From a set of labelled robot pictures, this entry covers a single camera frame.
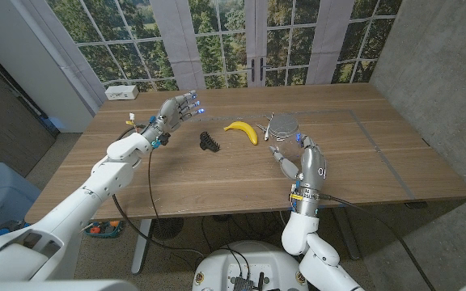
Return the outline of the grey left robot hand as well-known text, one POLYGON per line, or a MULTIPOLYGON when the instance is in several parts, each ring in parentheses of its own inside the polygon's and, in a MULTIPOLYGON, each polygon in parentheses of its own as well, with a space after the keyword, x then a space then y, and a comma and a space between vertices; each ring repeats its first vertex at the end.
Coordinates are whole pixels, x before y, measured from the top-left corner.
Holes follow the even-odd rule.
POLYGON ((199 106, 200 102, 197 100, 195 90, 167 99, 159 109, 158 125, 164 133, 172 133, 180 127, 182 122, 205 111, 199 106))

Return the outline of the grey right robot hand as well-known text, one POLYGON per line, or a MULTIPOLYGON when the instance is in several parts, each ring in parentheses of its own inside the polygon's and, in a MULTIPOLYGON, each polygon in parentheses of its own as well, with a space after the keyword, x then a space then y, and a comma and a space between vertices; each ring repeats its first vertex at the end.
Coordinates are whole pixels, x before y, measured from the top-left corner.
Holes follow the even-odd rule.
POLYGON ((303 148, 301 169, 298 169, 276 147, 270 146, 269 150, 288 179, 299 181, 302 187, 319 191, 326 180, 326 159, 320 147, 308 135, 299 136, 299 145, 303 148))

